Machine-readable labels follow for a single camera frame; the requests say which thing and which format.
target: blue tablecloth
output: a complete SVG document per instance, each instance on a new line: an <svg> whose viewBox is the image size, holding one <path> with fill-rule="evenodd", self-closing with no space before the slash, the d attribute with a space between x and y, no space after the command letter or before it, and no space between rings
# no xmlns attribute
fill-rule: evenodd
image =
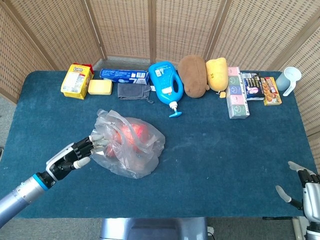
<svg viewBox="0 0 320 240"><path fill-rule="evenodd" d="M67 144L88 136L98 109L140 118L166 137L155 171L142 179L111 173L94 161L70 173L20 213L24 218L116 218L199 216L296 216L302 214L277 195L280 184L302 197L298 175L288 161L315 170L294 94L279 106L248 102L250 116L229 119L227 103L213 91L184 95L182 116L155 92L145 100L60 92L65 71L36 71L25 80L0 162L0 198ZM280 72L261 72L277 78Z"/></svg>

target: yellow plush toy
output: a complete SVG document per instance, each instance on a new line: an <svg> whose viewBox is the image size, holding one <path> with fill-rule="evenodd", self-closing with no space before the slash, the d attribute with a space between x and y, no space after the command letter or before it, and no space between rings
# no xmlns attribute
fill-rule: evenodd
<svg viewBox="0 0 320 240"><path fill-rule="evenodd" d="M224 57L211 59L205 63L206 77L210 88L220 94L221 98L226 97L224 92L228 86L228 66Z"/></svg>

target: brown plush toy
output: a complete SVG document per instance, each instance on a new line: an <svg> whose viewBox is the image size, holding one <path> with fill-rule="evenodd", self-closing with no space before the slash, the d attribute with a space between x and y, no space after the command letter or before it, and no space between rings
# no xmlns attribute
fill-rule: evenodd
<svg viewBox="0 0 320 240"><path fill-rule="evenodd" d="M206 64L198 55L185 56L178 64L178 73L185 93L191 98L202 97L209 90Z"/></svg>

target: blue ring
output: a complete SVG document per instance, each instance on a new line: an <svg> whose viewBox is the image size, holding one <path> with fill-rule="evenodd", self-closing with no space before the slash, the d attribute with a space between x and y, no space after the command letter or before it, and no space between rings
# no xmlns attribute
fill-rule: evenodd
<svg viewBox="0 0 320 240"><path fill-rule="evenodd" d="M47 186L40 180L40 178L36 174L33 174L32 177L43 188L43 190L45 190L45 191L49 190L49 188L47 188Z"/></svg>

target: gray floor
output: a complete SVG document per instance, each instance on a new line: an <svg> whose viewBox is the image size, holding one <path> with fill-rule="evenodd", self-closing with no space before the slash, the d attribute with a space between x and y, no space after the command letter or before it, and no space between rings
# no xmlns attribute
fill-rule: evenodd
<svg viewBox="0 0 320 240"><path fill-rule="evenodd" d="M95 69L146 70L148 66L147 60L110 57ZM15 106L0 97L0 146L5 145L14 111ZM208 219L208 225L214 228L216 240L296 239L291 220L214 217ZM0 240L94 240L99 237L100 226L99 218L14 218L0 229Z"/></svg>

